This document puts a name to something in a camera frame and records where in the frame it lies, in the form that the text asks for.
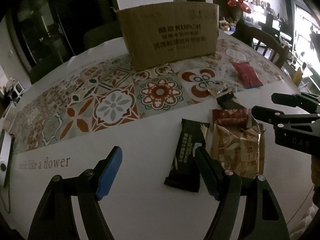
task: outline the round table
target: round table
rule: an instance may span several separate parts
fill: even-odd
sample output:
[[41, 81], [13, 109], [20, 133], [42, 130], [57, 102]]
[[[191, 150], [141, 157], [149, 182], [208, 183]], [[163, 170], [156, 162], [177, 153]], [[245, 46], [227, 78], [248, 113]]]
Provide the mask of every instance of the round table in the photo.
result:
[[[20, 100], [20, 114], [12, 128], [16, 136], [10, 180], [12, 211], [5, 214], [2, 204], [0, 211], [23, 237], [27, 238], [52, 176], [78, 176], [118, 145], [123, 162], [109, 195], [100, 201], [115, 239], [203, 239], [219, 204], [208, 194], [203, 180], [199, 193], [163, 184], [175, 154], [181, 119], [209, 122], [209, 110], [219, 108], [198, 83], [209, 77], [217, 86], [221, 82], [232, 85], [247, 108], [259, 105], [286, 114], [305, 113], [273, 104], [272, 93], [292, 94], [298, 89], [270, 61], [223, 32], [215, 56], [139, 73], [132, 70], [125, 53], [122, 38], [90, 49], [45, 76]], [[231, 65], [243, 61], [250, 62], [263, 87], [244, 89]], [[150, 100], [146, 90], [157, 87], [161, 80], [170, 84], [176, 96], [165, 100], [161, 97], [164, 91], [157, 100]], [[115, 107], [121, 110], [113, 112]], [[312, 187], [311, 160], [309, 155], [276, 145], [273, 127], [265, 124], [265, 129], [264, 175], [288, 222]], [[68, 159], [68, 165], [45, 168], [47, 157], [51, 165], [58, 159]], [[79, 235], [85, 239], [76, 197], [72, 201]], [[241, 197], [232, 239], [237, 239], [244, 205], [245, 197]]]

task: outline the cardboard box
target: cardboard box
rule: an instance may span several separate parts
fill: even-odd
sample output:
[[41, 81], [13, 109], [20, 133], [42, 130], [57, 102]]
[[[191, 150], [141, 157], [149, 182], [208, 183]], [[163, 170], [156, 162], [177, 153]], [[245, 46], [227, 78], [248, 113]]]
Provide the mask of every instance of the cardboard box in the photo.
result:
[[137, 71], [216, 51], [219, 5], [166, 2], [116, 13]]

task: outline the blue gripper pad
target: blue gripper pad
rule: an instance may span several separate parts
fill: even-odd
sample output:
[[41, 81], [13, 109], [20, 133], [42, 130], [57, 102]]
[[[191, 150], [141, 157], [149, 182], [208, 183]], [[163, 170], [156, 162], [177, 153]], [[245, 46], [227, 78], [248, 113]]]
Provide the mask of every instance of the blue gripper pad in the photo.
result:
[[118, 173], [120, 165], [122, 163], [122, 149], [117, 147], [116, 151], [113, 153], [110, 161], [102, 172], [99, 183], [96, 197], [98, 201], [102, 200], [104, 196], [109, 194], [112, 183]]

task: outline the red snack package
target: red snack package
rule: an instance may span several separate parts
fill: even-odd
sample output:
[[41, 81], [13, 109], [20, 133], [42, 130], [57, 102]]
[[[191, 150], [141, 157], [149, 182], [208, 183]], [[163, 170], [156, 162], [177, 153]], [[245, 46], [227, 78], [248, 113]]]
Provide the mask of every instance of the red snack package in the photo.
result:
[[254, 71], [253, 67], [250, 66], [249, 62], [233, 62], [232, 65], [240, 74], [245, 89], [263, 86], [262, 82], [257, 77], [256, 72]]
[[246, 108], [228, 110], [213, 109], [212, 120], [217, 125], [223, 127], [235, 125], [241, 128], [245, 128], [248, 121], [248, 110]]

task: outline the table runner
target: table runner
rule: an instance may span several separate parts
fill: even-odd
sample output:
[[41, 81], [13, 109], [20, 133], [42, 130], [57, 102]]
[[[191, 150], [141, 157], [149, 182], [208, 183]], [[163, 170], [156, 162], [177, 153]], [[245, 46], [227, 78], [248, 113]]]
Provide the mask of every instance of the table runner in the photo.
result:
[[232, 62], [249, 62], [265, 85], [281, 80], [250, 47], [218, 39], [215, 55], [136, 72], [127, 54], [73, 72], [25, 106], [13, 124], [15, 154], [210, 99], [208, 87], [244, 90]]

